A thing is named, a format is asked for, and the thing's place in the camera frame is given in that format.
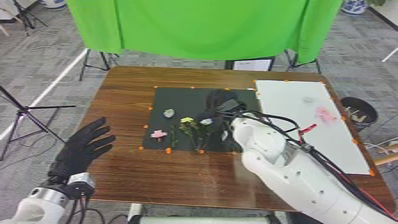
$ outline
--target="yellow flower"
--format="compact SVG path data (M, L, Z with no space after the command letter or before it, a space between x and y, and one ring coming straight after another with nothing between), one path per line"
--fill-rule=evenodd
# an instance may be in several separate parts
M187 122L191 122L193 121L193 118L191 117L184 117L182 119L180 119L180 123L187 123Z

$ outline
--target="black mat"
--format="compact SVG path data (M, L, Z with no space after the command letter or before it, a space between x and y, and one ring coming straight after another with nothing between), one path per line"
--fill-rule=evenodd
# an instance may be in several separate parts
M152 99L152 111L148 116L148 128L145 129L145 135L141 140L141 146L145 149L164 149L170 147L170 124L171 122L179 126L179 120L184 117L196 117L196 114L205 110L205 96L214 89L187 89L187 88L155 88L155 94ZM239 101L246 104L246 109L259 110L255 92L251 90L230 90L237 94ZM173 109L175 115L170 119L163 117L163 111ZM161 142L150 138L154 130L166 132L166 137ZM228 146L219 141L219 132L211 135L205 151L227 152ZM189 138L175 129L177 150L193 150Z

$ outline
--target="white paper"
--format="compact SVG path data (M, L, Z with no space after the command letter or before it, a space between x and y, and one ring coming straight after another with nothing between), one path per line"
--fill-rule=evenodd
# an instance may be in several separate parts
M257 80L255 86L262 113L292 119L301 129L315 124L315 128L303 135L307 143L346 173L369 174L369 166L360 149L351 141L353 137L340 120L324 85L319 82ZM331 121L321 120L323 117L315 116L319 108L335 117ZM285 122L271 121L282 129L291 128ZM298 137L296 132L291 132L291 137Z
M269 71L269 59L234 61L232 70Z

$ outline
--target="wire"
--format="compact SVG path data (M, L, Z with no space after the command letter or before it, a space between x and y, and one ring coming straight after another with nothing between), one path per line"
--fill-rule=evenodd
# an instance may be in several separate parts
M83 211L84 211L84 212L86 212L86 211L95 212L95 214L97 214L97 216L99 216L99 219L100 219L100 224L106 224L102 213L100 213L100 211L99 211L97 209L93 209L93 208L79 209L76 212L70 213L70 217L72 217L79 212L83 212Z
M127 216L125 216L124 214L116 215L116 216L109 219L108 224L111 224L113 221L116 220L116 218L120 218L120 217L127 218Z
M77 200L74 200L72 202L72 207L70 207L70 212L68 212L68 217L67 217L67 220L65 220L65 224L70 223L70 219L72 219L72 216L74 216L74 211L76 211L76 207L77 207Z
M81 224L83 220L84 220L84 211L86 211L86 208L88 208L88 200L90 200L88 196L84 196L84 202L83 202L83 198L79 198L81 217L79 217L77 224Z
M328 173L333 175L333 177L335 177L338 183L342 184L351 195L356 197L356 199L362 201L362 203L374 209L374 211L378 211L378 213L381 213L395 221L388 210L383 208L381 204L378 203L374 198L369 196L367 192L356 187L354 183L351 182L351 180L347 178L344 171L338 169L337 165L333 164L333 162L330 161L326 156L319 153L319 151L314 149L312 146L310 146L310 150L303 147L305 146L303 139L301 139L301 141L294 140L289 137L285 131L269 122L243 115L243 113L251 113L259 117L267 116L267 117L273 117L273 118L287 121L294 125L294 129L299 131L294 121L283 117L266 115L266 114L259 113L257 111L241 111L234 116L230 116L230 114L225 115L227 117L243 117L246 119L255 120L280 133L280 135L285 137L285 141L291 141L301 147L301 149L305 149L303 151L308 152L308 155L312 156L314 160L317 161L317 163L323 166Z
M15 162L12 162L8 165L4 165L4 166L0 168L0 171L1 171L4 168L8 168L10 166L13 166L17 163L20 163L24 160L28 160L28 159L38 157L38 156L40 156L40 155L52 149L52 147L54 147L54 145L56 145L56 142L58 142L56 139L52 139L52 140L54 140L54 141L52 141L52 144L51 144L51 146L47 147L47 149L42 150L42 152L38 152L35 155L24 157L24 158L19 159Z

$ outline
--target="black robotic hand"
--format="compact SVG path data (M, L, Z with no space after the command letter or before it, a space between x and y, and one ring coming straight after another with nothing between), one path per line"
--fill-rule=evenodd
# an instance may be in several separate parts
M70 136L51 164L47 172L49 177L67 180L70 175L86 171L93 159L111 149L109 143L115 140L115 136L111 135L95 140L109 131L108 126L100 127L104 123L106 119L102 117L84 125Z

